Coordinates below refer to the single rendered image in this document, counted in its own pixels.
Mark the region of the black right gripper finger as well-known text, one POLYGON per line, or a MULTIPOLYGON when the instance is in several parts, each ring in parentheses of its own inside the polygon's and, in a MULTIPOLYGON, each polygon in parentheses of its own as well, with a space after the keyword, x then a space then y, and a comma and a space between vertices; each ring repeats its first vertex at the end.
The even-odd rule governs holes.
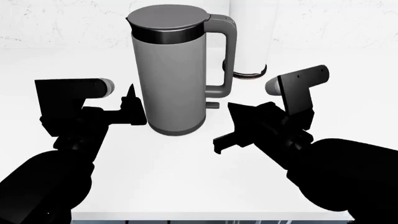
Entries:
POLYGON ((249 137, 247 135, 232 132, 216 138, 213 140, 214 152, 217 154, 221 154, 222 150, 227 149, 229 147, 233 147, 234 145, 238 145, 239 147, 246 147, 249 145, 249 137))
POLYGON ((234 132, 254 134, 257 131, 257 108, 236 103, 228 103, 229 113, 234 124, 234 132))

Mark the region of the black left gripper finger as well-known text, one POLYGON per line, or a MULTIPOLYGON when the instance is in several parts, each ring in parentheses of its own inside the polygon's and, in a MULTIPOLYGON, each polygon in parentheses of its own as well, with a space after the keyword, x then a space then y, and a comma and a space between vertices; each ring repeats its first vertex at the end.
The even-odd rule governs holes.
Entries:
POLYGON ((147 124, 141 99, 136 96, 134 85, 131 84, 127 95, 121 98, 121 121, 122 124, 140 126, 147 124))

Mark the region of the grey electric kettle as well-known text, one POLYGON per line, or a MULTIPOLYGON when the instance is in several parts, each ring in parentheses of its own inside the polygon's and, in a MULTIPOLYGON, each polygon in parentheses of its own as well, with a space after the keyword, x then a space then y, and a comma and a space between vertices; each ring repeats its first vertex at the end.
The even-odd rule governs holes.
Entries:
POLYGON ((231 93, 236 55, 235 21, 190 5, 152 5, 127 16, 149 126, 166 136, 196 131, 206 99, 231 93), (206 35, 226 37, 224 82, 206 84, 206 35))

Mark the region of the white cylinder with dark base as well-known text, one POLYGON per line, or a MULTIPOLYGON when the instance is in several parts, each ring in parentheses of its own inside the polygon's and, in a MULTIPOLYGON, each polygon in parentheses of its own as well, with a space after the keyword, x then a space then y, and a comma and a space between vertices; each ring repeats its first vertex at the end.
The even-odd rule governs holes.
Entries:
POLYGON ((252 80, 267 71, 267 58, 280 0, 229 0, 237 26, 233 77, 252 80))

